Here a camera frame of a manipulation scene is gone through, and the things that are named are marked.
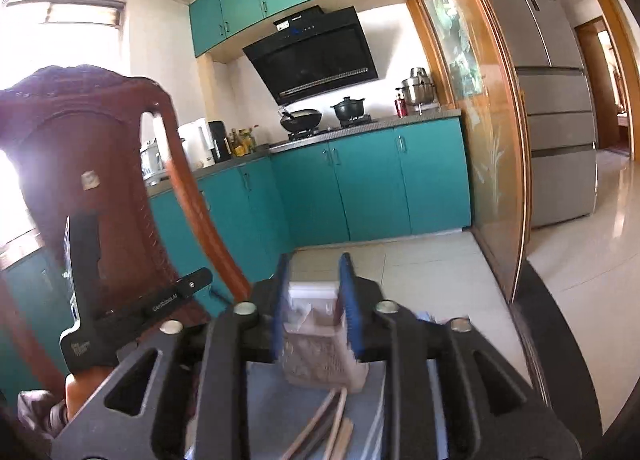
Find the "person's left hand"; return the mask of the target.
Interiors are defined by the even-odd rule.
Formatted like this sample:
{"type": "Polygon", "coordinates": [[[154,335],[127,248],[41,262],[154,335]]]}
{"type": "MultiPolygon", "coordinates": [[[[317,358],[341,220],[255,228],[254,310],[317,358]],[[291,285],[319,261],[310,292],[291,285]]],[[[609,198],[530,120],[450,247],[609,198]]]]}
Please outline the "person's left hand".
{"type": "Polygon", "coordinates": [[[70,373],[65,379],[66,418],[70,422],[86,401],[114,371],[114,367],[92,367],[70,373]]]}

